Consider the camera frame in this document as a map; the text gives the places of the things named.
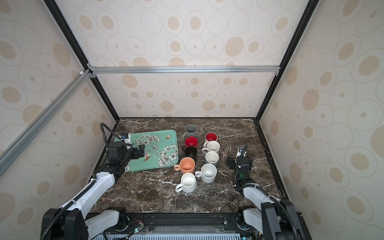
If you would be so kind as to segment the small grey mug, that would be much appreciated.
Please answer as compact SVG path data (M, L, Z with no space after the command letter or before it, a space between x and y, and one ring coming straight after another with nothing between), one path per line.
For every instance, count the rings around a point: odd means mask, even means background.
M212 164L214 166L217 166L219 159L220 159L220 157L216 152L208 152L205 155L206 164Z

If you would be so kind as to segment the cream speckled mug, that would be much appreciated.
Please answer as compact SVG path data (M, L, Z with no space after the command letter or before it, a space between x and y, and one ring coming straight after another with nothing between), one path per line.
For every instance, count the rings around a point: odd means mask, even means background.
M217 168L213 164L205 164L200 171L195 172L196 178L201 178L204 183L211 184L216 179Z

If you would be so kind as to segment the pink mug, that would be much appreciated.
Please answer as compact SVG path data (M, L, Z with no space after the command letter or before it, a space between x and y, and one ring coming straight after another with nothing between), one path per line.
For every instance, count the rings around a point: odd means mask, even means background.
M208 141L204 143L204 146L202 148L202 152L204 154L208 152L215 152L218 153L221 148L221 145L217 141Z

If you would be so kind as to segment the cream and peach mug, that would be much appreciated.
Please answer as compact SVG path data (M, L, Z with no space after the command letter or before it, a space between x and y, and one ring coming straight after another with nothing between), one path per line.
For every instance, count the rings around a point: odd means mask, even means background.
M175 171L180 171L182 175L195 172L195 160L190 157L183 158L179 164L174 165Z

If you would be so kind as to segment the white ribbed mug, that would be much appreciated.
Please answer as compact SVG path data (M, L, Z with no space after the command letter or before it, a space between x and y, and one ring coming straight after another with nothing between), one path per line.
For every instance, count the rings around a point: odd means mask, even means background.
M197 188L197 180L194 174L185 173L181 177L181 183L175 188L176 193L181 191L185 193L192 193Z

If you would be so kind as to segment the red mug black handle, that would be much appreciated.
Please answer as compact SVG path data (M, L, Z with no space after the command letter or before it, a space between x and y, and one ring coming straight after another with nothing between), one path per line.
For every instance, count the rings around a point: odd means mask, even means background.
M185 139L185 147L188 148L188 147L194 147L194 148L198 148L198 139L194 136L189 136Z

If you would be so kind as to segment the large grey mug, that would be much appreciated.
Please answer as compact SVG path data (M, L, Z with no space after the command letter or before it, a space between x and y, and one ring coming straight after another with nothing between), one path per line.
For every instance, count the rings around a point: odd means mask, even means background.
M184 140L188 137L197 137L197 126L194 124L188 124L185 127L185 133L183 135Z

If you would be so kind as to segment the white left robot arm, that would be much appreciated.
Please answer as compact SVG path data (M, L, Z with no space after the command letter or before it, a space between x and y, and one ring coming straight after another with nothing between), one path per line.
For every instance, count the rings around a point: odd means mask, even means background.
M125 208L111 207L87 218L93 205L123 175L130 160L145 156L145 145L136 148L124 141L107 146L108 156L90 182L60 208L49 209L42 219L42 240L91 240L109 228L127 229L129 218Z

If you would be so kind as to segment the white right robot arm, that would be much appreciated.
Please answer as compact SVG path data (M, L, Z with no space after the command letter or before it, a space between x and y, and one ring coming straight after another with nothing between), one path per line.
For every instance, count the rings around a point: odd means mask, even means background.
M226 165L234 171L234 190L250 200L255 207L238 210L240 228L253 227L265 240L308 240L299 213L292 202L270 195L250 177L252 159L247 156L227 158Z

